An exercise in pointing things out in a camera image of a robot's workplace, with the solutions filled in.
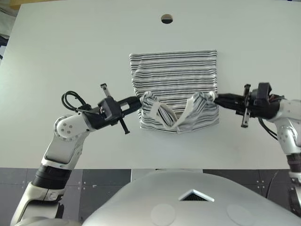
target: floor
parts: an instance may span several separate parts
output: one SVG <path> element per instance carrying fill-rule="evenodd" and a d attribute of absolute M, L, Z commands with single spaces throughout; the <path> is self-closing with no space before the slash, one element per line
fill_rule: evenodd
<path fill-rule="evenodd" d="M 143 174 L 148 170 L 135 170 L 135 172 L 137 171 Z M 271 186 L 269 199 L 289 209 L 287 190 L 290 188 L 290 178 L 286 169 L 203 170 L 204 173 L 231 179 L 263 196 L 266 195 L 268 184 L 276 171 L 278 171 L 278 174 Z M 35 172 L 36 169 L 0 168 L 1 226 L 9 225 L 25 186 L 34 178 Z M 63 218 L 83 222 L 120 188 L 131 181 L 131 173 L 131 169 L 74 170 L 67 183 L 67 191 L 62 200 L 62 204 L 65 206 Z"/>

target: striped shirt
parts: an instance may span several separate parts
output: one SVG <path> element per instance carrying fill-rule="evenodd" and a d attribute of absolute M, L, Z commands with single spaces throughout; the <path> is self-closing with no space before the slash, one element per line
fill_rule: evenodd
<path fill-rule="evenodd" d="M 209 91 L 217 92 L 216 57 L 216 50 L 131 54 L 135 94 L 143 96 L 138 110 L 141 128 L 182 133 L 217 124 L 218 107 L 206 98 Z M 158 110 L 150 115 L 154 105 Z"/>

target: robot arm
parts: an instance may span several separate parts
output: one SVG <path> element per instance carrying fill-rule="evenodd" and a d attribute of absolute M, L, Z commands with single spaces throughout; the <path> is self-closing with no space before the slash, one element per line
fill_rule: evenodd
<path fill-rule="evenodd" d="M 284 96 L 270 95 L 272 89 L 269 83 L 259 83 L 258 89 L 252 92 L 249 89 L 250 85 L 245 85 L 243 96 L 220 94 L 214 102 L 242 115 L 243 128 L 248 127 L 250 117 L 259 118 L 261 125 L 278 140 L 291 170 L 291 209 L 301 217 L 301 100 L 286 100 Z M 262 119 L 273 122 L 277 134 L 268 129 Z"/>
<path fill-rule="evenodd" d="M 129 97 L 117 102 L 111 97 L 106 84 L 102 84 L 101 87 L 107 97 L 93 109 L 75 92 L 69 91 L 62 96 L 63 105 L 76 111 L 76 114 L 64 115 L 56 120 L 54 137 L 43 156 L 35 179 L 28 184 L 19 202 L 11 226 L 15 226 L 18 222 L 20 225 L 28 225 L 46 218 L 62 216 L 63 209 L 59 201 L 90 132 L 120 122 L 125 134 L 129 133 L 123 118 L 141 107 L 140 99 Z M 83 106 L 79 108 L 71 106 L 67 100 L 68 94 L 76 97 Z M 123 105 L 128 105 L 129 108 L 122 111 Z"/>

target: white table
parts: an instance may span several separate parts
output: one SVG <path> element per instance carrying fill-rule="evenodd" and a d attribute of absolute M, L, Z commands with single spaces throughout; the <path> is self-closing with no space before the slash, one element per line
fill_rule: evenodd
<path fill-rule="evenodd" d="M 174 21 L 163 24 L 169 13 Z M 116 100 L 134 94 L 130 53 L 218 50 L 218 90 L 242 94 L 269 81 L 301 97 L 301 4 L 275 0 L 85 0 L 21 7 L 0 68 L 0 167 L 33 168 L 78 92 L 96 105 L 107 83 Z M 89 135 L 77 168 L 288 168 L 278 143 L 250 120 L 220 109 L 220 123 L 172 135 L 139 129 L 137 114 Z"/>

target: wire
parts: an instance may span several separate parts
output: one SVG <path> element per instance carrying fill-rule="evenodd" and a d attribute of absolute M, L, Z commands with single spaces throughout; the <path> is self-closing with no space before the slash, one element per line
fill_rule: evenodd
<path fill-rule="evenodd" d="M 265 197 L 268 199 L 269 198 L 269 191 L 271 190 L 271 185 L 275 179 L 275 177 L 277 176 L 278 174 L 278 170 L 275 172 L 274 176 L 272 177 L 271 181 L 269 182 L 269 186 L 268 186 L 268 191 L 267 191 L 267 194 L 265 195 Z"/>
<path fill-rule="evenodd" d="M 78 109 L 76 107 L 74 107 L 72 104 L 69 103 L 69 101 L 67 100 L 68 96 L 73 96 L 73 97 L 75 97 L 75 99 L 78 99 L 80 101 L 81 105 L 86 104 L 84 99 L 81 98 L 76 92 L 68 91 L 68 92 L 66 92 L 62 95 L 62 100 L 61 101 L 62 101 L 62 104 L 64 105 L 64 107 L 71 110 L 71 111 L 77 112 Z"/>
<path fill-rule="evenodd" d="M 278 140 L 277 138 L 277 133 L 274 131 L 270 130 L 263 122 L 262 118 L 258 118 L 259 124 L 270 134 L 275 140 Z"/>

